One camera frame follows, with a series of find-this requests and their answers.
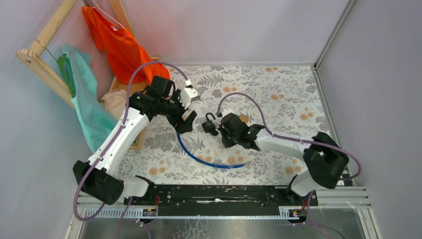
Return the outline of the brass padlock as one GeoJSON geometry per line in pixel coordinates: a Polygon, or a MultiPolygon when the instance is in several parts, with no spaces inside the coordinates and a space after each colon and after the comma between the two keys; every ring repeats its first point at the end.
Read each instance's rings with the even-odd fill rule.
{"type": "Polygon", "coordinates": [[[244,122],[244,123],[248,123],[248,121],[249,121],[249,116],[247,116],[247,115],[240,115],[240,116],[239,116],[239,119],[240,119],[242,122],[244,122]]]}

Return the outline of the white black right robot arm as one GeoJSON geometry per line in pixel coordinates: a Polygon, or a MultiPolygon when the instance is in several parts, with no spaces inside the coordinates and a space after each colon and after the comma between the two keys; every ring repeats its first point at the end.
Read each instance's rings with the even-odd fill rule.
{"type": "Polygon", "coordinates": [[[306,164],[307,171],[295,176],[285,192],[287,202],[292,205],[298,205],[313,190],[334,189],[349,162],[348,156],[323,132],[294,141],[290,135],[270,134],[259,124],[248,126],[234,113],[222,114],[219,130],[226,148],[240,145],[245,149],[278,152],[306,164]]]}

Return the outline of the blue cable lock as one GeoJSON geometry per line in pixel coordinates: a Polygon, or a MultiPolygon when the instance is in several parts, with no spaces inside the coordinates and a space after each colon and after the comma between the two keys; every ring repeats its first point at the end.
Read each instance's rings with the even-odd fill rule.
{"type": "Polygon", "coordinates": [[[223,148],[215,139],[204,139],[199,134],[177,134],[178,143],[189,158],[195,162],[213,169],[239,169],[247,163],[241,153],[223,148]]]}

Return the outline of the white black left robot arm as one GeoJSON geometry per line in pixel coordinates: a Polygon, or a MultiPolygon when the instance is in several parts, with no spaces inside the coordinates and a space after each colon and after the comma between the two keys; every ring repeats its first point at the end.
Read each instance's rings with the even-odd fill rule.
{"type": "Polygon", "coordinates": [[[190,103],[201,96],[190,80],[172,92],[173,81],[156,76],[143,92],[134,92],[112,132],[85,162],[77,161],[73,172],[81,191],[104,204],[112,205],[121,197],[135,197],[147,205],[154,200],[152,182],[136,177],[119,179],[118,166],[138,135],[156,116],[165,116],[178,134],[191,132],[197,114],[183,115],[190,103]]]}

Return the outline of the black padlock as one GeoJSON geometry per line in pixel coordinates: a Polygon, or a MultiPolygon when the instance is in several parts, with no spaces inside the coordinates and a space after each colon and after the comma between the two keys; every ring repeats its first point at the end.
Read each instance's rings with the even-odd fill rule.
{"type": "Polygon", "coordinates": [[[215,120],[216,119],[215,116],[212,113],[206,113],[205,117],[206,117],[206,121],[202,123],[202,128],[204,132],[209,133],[212,136],[217,136],[218,132],[216,130],[216,126],[213,123],[213,121],[209,119],[209,117],[212,117],[212,119],[215,120]]]}

